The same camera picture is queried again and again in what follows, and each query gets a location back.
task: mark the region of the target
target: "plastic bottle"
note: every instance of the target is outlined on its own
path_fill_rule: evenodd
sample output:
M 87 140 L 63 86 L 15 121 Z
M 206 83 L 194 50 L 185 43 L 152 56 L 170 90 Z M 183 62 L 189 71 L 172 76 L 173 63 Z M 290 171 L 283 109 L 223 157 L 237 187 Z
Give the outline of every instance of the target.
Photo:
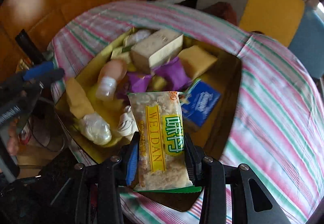
M 108 61 L 100 71 L 96 97 L 103 101 L 112 100 L 117 84 L 125 77 L 126 72 L 127 64 L 124 60 Z

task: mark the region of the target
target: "striped tablecloth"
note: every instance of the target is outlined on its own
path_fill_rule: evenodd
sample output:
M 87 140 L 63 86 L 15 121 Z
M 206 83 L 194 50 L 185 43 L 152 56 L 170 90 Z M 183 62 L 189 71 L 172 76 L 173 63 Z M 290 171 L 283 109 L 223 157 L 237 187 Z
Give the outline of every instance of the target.
M 53 38 L 49 49 L 55 51 L 57 66 L 65 69 L 64 80 L 76 76 L 99 51 L 133 26 L 174 29 L 242 60 L 236 114 L 221 161 L 235 167 L 249 164 L 290 221 L 305 223 L 324 196 L 324 109 L 300 61 L 277 41 L 200 11 L 121 1 L 83 13 Z M 64 85 L 62 81 L 52 86 L 55 100 L 64 92 Z M 229 189 L 226 195 L 227 223 L 231 223 Z M 198 223 L 201 198 L 189 211 L 177 212 L 121 189 L 124 213 L 135 223 Z

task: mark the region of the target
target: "yellow sponge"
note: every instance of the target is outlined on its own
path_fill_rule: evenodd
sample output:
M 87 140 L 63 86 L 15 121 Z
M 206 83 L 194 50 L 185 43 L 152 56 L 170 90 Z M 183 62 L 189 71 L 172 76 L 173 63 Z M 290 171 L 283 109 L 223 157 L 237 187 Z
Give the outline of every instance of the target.
M 245 31 L 261 31 L 288 47 L 304 7 L 302 0 L 248 0 L 239 27 Z
M 77 119 L 82 119 L 85 115 L 95 112 L 90 101 L 86 97 L 85 91 L 74 78 L 70 78 L 66 82 L 66 95 L 70 112 Z
M 183 49 L 178 57 L 187 76 L 191 79 L 195 79 L 205 73 L 217 61 L 215 56 L 197 45 Z

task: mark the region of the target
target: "blue box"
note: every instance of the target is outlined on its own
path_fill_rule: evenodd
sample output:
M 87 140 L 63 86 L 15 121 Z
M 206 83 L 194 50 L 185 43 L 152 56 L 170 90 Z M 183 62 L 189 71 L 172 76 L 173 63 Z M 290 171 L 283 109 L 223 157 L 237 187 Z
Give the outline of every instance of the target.
M 180 96 L 182 117 L 201 127 L 212 112 L 221 94 L 200 79 L 195 79 L 193 84 Z

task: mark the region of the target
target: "person's hand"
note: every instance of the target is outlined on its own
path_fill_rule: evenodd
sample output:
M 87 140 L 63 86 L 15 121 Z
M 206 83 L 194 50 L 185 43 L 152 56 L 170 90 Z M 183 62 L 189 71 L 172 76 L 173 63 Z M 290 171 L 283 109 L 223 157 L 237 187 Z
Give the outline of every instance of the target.
M 19 150 L 19 139 L 18 135 L 16 134 L 16 125 L 18 119 L 14 119 L 10 122 L 8 133 L 9 133 L 9 140 L 7 142 L 7 151 L 11 156 L 15 156 Z

